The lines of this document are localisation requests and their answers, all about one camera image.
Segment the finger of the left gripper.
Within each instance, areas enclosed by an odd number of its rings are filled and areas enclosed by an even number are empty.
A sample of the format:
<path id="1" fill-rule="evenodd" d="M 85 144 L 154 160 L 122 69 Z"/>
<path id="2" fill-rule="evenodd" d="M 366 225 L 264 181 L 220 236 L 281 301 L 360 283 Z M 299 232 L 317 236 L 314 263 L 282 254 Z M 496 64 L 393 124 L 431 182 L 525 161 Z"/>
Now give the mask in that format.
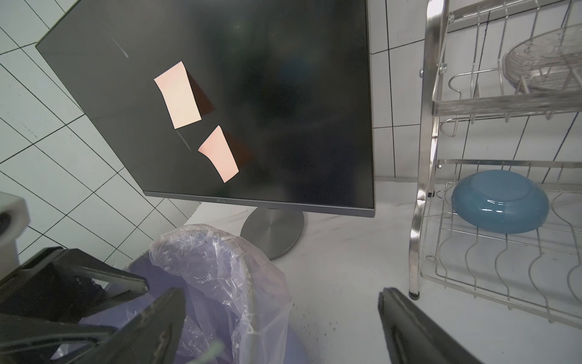
<path id="1" fill-rule="evenodd" d="M 149 292 L 145 278 L 78 249 L 50 247 L 1 280 L 1 313 L 81 319 Z"/>
<path id="2" fill-rule="evenodd" d="M 1 315 L 2 363 L 75 363 L 112 338 L 111 326 Z"/>

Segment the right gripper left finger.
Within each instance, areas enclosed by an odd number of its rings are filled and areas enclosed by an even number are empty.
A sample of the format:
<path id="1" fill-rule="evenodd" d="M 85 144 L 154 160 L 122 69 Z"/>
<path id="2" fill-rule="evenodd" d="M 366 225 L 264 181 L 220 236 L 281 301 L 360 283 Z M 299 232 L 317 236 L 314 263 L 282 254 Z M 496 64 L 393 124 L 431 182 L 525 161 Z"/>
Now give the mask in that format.
<path id="1" fill-rule="evenodd" d="M 186 318 L 182 288 L 170 288 L 159 297 L 145 294 L 130 302 L 98 312 L 83 325 L 116 329 L 96 347 L 71 344 L 75 363 L 173 363 Z"/>

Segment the green narrow sticky note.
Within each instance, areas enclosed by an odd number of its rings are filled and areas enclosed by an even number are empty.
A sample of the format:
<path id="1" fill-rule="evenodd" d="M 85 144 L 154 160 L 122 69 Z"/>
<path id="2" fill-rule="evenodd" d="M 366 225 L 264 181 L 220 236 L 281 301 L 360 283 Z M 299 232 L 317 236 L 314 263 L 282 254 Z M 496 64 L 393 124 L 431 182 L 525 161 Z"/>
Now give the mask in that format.
<path id="1" fill-rule="evenodd" d="M 224 351 L 222 341 L 210 341 L 207 350 L 197 358 L 188 362 L 188 364 L 209 364 L 221 356 Z"/>

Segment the pink sticky note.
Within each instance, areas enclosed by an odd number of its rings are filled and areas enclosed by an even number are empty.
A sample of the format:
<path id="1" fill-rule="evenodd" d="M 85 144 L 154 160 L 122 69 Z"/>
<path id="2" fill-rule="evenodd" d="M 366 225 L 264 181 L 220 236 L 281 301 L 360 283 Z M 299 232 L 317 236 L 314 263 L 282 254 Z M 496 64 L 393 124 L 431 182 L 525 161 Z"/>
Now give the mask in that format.
<path id="1" fill-rule="evenodd" d="M 233 153 L 220 126 L 211 132 L 198 151 L 209 159 L 224 183 L 239 173 Z"/>
<path id="2" fill-rule="evenodd" d="M 202 117 L 183 62 L 154 79 L 162 93 L 175 130 L 201 121 Z"/>

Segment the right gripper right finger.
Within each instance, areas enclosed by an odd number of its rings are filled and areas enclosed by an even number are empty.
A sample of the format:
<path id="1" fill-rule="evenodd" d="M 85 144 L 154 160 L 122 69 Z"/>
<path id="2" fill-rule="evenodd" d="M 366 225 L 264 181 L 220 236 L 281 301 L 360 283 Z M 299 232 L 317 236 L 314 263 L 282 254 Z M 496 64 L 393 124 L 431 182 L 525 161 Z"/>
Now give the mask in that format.
<path id="1" fill-rule="evenodd" d="M 378 297 L 378 312 L 392 363 L 479 363 L 396 288 Z"/>

